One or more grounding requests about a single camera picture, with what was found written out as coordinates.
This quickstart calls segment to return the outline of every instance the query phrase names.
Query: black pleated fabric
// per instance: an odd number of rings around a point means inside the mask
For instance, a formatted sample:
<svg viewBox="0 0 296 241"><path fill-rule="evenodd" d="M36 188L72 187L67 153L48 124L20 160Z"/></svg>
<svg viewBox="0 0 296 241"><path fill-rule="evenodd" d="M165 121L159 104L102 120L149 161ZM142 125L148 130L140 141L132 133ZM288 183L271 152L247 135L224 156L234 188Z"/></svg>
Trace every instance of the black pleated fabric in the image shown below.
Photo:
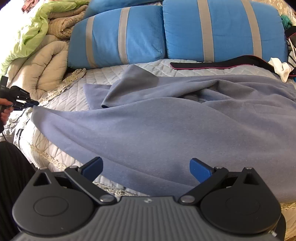
<svg viewBox="0 0 296 241"><path fill-rule="evenodd" d="M11 240L19 231L12 207L35 171L21 151L0 142L0 241Z"/></svg>

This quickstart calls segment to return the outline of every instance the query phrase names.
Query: black fabric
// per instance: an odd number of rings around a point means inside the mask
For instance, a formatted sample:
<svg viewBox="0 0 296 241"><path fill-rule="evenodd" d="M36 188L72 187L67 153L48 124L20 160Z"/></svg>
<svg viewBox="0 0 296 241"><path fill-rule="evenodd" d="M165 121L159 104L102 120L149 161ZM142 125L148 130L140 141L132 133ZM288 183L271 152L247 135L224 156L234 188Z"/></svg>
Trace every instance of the black fabric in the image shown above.
<svg viewBox="0 0 296 241"><path fill-rule="evenodd" d="M173 69L229 69L240 65L255 65L260 68L269 70L272 73L274 68L272 65L264 61L263 59L253 56L253 55L243 55L229 60L221 62L203 62L203 63L174 63L171 62L170 65ZM289 74L290 77L296 76L296 68Z"/></svg>
<svg viewBox="0 0 296 241"><path fill-rule="evenodd" d="M18 233L12 207L34 173L16 146L0 142L0 241L11 240Z"/></svg>
<svg viewBox="0 0 296 241"><path fill-rule="evenodd" d="M285 36L287 39L292 37L294 34L296 34L296 26L292 26L285 31Z"/></svg>

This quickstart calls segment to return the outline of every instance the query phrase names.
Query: blue fleece blanket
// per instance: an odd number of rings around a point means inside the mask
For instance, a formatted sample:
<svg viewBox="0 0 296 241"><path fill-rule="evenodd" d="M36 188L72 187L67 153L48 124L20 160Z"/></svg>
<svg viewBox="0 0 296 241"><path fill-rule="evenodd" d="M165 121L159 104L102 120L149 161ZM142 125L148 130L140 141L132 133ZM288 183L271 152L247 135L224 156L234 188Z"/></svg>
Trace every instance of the blue fleece blanket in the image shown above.
<svg viewBox="0 0 296 241"><path fill-rule="evenodd" d="M180 196L198 184L196 157L230 171L254 167L281 202L296 200L296 103L292 89L252 75L156 77L129 66L112 86L85 85L91 110L34 107L32 121L82 163L150 195Z"/></svg>

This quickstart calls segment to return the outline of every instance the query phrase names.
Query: gray stripe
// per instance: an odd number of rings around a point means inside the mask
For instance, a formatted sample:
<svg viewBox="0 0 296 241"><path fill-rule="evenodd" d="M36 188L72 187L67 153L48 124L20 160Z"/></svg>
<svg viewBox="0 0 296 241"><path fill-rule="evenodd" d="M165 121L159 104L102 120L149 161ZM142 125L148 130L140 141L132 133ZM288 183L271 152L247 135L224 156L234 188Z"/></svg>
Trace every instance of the gray stripe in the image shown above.
<svg viewBox="0 0 296 241"><path fill-rule="evenodd" d="M129 64L126 53L126 27L128 25L128 13L130 7L121 10L118 27L118 51L122 64Z"/></svg>
<svg viewBox="0 0 296 241"><path fill-rule="evenodd" d="M94 17L92 16L87 20L86 23L86 32L85 32L85 46L86 46L86 57L89 65L92 68L97 68L96 62L94 61L94 53L92 49L92 26L94 23Z"/></svg>
<svg viewBox="0 0 296 241"><path fill-rule="evenodd" d="M202 28L204 61L214 62L214 42L209 5L207 0L197 0L197 4L200 13L200 26Z"/></svg>
<svg viewBox="0 0 296 241"><path fill-rule="evenodd" d="M253 39L253 55L259 58L262 58L261 37L260 37L260 31L259 31L256 15L254 13L251 3L248 0L241 0L241 1L246 11L246 14L248 16L248 20L251 28L252 39Z"/></svg>

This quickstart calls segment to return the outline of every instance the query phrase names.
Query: white cloth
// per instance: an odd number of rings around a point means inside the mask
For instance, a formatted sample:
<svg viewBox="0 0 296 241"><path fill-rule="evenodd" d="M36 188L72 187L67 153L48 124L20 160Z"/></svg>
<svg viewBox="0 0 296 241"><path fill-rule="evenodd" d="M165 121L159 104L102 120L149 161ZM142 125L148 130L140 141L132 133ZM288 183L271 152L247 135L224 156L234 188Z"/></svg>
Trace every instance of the white cloth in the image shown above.
<svg viewBox="0 0 296 241"><path fill-rule="evenodd" d="M289 78L289 74L292 71L290 66L286 62L282 63L278 58L270 58L268 63L274 67L275 73L281 77L281 80L284 83L286 83Z"/></svg>

